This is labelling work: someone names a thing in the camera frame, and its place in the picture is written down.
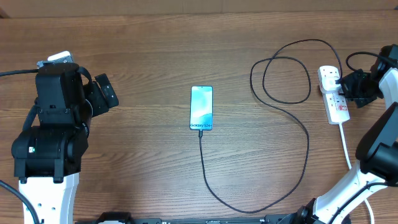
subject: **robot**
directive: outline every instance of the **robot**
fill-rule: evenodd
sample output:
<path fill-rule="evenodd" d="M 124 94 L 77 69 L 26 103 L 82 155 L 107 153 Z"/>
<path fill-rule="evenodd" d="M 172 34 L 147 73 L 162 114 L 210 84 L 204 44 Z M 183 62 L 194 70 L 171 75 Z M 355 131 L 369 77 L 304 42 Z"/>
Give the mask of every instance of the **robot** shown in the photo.
<path fill-rule="evenodd" d="M 377 57 L 371 73 L 356 70 L 348 64 L 348 59 L 357 54 Z M 397 60 L 396 45 L 383 47 L 379 54 L 357 52 L 347 58 L 347 65 L 354 72 L 337 80 L 346 99 L 362 107 L 377 97 L 384 98 L 386 112 L 359 142 L 353 168 L 326 194 L 312 199 L 296 212 L 261 218 L 196 220 L 133 219 L 128 212 L 106 212 L 97 220 L 76 224 L 351 223 L 348 214 L 366 198 L 387 187 L 397 187 Z M 40 67 L 35 71 L 38 97 L 21 134 L 12 145 L 14 175 L 19 178 L 20 193 L 9 190 L 24 202 L 25 224 L 71 224 L 91 118 L 108 112 L 119 101 L 105 74 L 93 81 L 85 68 L 74 63 L 69 52 L 53 55 L 37 65 Z M 85 85 L 82 75 L 88 79 Z M 40 126 L 32 127 L 36 115 Z"/>

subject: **wooden table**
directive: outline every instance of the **wooden table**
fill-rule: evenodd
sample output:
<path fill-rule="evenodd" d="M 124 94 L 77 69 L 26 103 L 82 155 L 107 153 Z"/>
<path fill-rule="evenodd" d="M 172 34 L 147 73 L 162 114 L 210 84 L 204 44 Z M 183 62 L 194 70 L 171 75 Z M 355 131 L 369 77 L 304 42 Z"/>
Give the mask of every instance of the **wooden table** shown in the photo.
<path fill-rule="evenodd" d="M 307 170 L 298 189 L 261 213 L 245 215 L 208 192 L 201 171 L 198 133 L 189 130 L 190 87 L 214 87 L 214 130 L 205 132 L 208 181 L 226 202 L 255 210 L 288 192 L 298 181 L 306 138 L 290 117 L 258 102 L 250 91 L 252 64 L 300 39 L 331 43 L 342 60 L 357 51 L 379 52 L 397 43 L 396 11 L 294 12 L 202 16 L 112 16 L 0 20 L 0 70 L 35 68 L 48 55 L 69 50 L 92 75 L 107 73 L 120 105 L 93 119 L 83 156 L 74 218 L 106 211 L 134 217 L 261 217 L 295 212 L 327 192 L 347 172 L 337 126 L 328 124 L 317 69 L 337 66 L 321 43 L 293 45 L 281 55 L 297 57 L 312 79 L 310 98 L 280 105 L 261 92 L 265 65 L 254 74 L 261 98 L 295 114 L 310 133 Z M 369 69 L 375 58 L 353 58 Z M 345 75 L 349 73 L 344 65 Z M 0 178 L 17 187 L 11 144 L 21 132 L 36 94 L 35 75 L 0 78 Z M 301 100 L 308 91 L 303 68 L 275 61 L 266 87 L 280 100 Z M 382 115 L 384 102 L 356 109 L 345 124 L 351 161 L 363 134 Z M 398 191 L 372 196 L 376 223 L 396 223 Z M 366 223 L 360 205 L 351 214 Z M 0 223 L 22 223 L 22 204 L 0 190 Z"/>

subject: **blue phone screen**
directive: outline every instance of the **blue phone screen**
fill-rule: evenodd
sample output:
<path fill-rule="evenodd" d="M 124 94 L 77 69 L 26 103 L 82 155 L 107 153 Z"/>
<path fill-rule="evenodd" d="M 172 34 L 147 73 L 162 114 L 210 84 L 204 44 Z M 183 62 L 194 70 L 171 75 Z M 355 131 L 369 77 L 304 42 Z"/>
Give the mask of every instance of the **blue phone screen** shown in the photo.
<path fill-rule="evenodd" d="M 193 86 L 191 89 L 192 130 L 213 129 L 213 87 Z"/>

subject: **power strip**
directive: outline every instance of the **power strip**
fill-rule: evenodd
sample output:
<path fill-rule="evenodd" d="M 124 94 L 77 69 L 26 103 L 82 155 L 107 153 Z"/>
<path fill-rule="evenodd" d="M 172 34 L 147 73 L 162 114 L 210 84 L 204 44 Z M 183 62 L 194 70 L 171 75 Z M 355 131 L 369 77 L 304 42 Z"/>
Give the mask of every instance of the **power strip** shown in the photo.
<path fill-rule="evenodd" d="M 342 95 L 341 85 L 336 84 L 340 78 L 338 69 L 325 65 L 318 69 L 319 86 L 329 124 L 344 123 L 349 120 L 346 98 Z"/>

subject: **white extension cord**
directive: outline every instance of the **white extension cord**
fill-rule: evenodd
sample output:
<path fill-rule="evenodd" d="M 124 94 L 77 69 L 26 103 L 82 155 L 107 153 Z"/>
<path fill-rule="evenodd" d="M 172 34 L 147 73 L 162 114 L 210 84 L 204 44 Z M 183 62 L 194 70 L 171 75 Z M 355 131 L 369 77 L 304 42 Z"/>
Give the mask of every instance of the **white extension cord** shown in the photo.
<path fill-rule="evenodd" d="M 349 120 L 349 113 L 346 98 L 343 95 L 339 94 L 342 93 L 341 85 L 336 84 L 336 80 L 340 78 L 338 69 L 329 65 L 322 66 L 318 70 L 318 78 L 323 102 L 325 103 L 326 115 L 328 116 L 328 122 L 329 124 L 338 124 L 340 128 L 344 155 L 347 161 L 348 168 L 351 169 L 346 139 L 343 131 L 343 123 Z M 365 200 L 364 202 L 369 210 L 371 224 L 374 224 L 374 215 L 371 205 L 369 204 L 368 200 Z"/>

